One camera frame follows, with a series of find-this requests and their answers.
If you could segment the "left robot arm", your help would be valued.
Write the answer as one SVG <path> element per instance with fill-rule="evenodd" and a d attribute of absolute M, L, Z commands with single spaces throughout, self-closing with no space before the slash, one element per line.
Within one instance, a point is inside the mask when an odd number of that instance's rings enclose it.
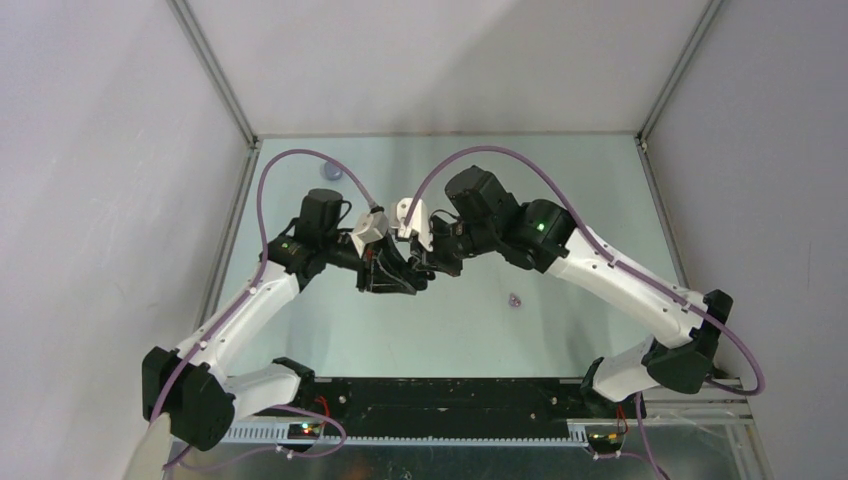
<path fill-rule="evenodd" d="M 336 191 L 310 190 L 299 215 L 264 243 L 257 271 L 242 290 L 175 348 L 150 350 L 142 362 L 145 420 L 167 415 L 173 436 L 207 451 L 233 423 L 275 405 L 297 417 L 312 411 L 316 390 L 304 382 L 309 372 L 304 367 L 275 360 L 233 374 L 234 361 L 251 340 L 329 265 L 354 272 L 361 292 L 414 295 L 428 282 L 395 245 L 409 240 L 431 250 L 422 201 L 406 198 L 388 210 L 373 207 L 353 227 L 342 228 L 346 204 Z"/>

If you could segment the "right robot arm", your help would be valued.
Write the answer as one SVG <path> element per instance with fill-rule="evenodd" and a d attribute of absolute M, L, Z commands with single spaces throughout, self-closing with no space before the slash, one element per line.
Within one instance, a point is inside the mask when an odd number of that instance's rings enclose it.
<path fill-rule="evenodd" d="M 724 324 L 733 305 L 729 295 L 685 290 L 616 250 L 604 257 L 607 247 L 593 246 L 565 208 L 545 199 L 520 203 L 477 166 L 454 176 L 445 194 L 456 211 L 451 221 L 412 198 L 391 209 L 392 226 L 410 241 L 417 269 L 457 276 L 464 260 L 496 252 L 513 266 L 591 292 L 648 330 L 642 343 L 590 366 L 581 386 L 588 414 L 606 418 L 623 400 L 654 387 L 681 394 L 701 390 L 721 335 L 703 316 Z"/>

